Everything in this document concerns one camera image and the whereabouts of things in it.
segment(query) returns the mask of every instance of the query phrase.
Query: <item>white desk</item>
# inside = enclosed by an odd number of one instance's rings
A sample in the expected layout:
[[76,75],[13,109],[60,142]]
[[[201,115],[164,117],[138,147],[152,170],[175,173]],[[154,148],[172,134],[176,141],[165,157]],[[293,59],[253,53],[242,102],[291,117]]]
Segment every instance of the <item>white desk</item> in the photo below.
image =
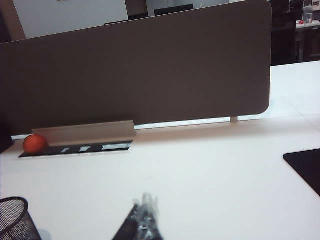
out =
[[299,24],[299,21],[296,21],[295,29],[300,31],[304,30],[306,28],[314,28],[314,27],[320,27],[320,21],[314,20],[311,24]]
[[319,240],[320,197],[283,154],[320,148],[320,61],[271,69],[271,104],[238,123],[141,129],[128,152],[1,155],[43,240],[109,240],[143,192],[167,240]]

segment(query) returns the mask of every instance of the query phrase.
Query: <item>red ball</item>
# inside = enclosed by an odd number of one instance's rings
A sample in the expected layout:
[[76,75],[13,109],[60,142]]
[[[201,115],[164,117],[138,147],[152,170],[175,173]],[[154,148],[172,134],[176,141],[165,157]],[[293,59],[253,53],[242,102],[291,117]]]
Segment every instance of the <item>red ball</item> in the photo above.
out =
[[48,147],[47,140],[38,134],[27,136],[23,142],[23,150],[28,154],[44,152]]

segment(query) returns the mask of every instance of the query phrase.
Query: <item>office chair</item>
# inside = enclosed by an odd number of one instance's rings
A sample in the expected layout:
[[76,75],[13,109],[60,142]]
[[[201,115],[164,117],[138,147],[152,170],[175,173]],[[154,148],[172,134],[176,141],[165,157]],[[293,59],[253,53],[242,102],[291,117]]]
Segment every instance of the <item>office chair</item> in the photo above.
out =
[[271,66],[293,63],[297,63],[295,14],[272,14]]

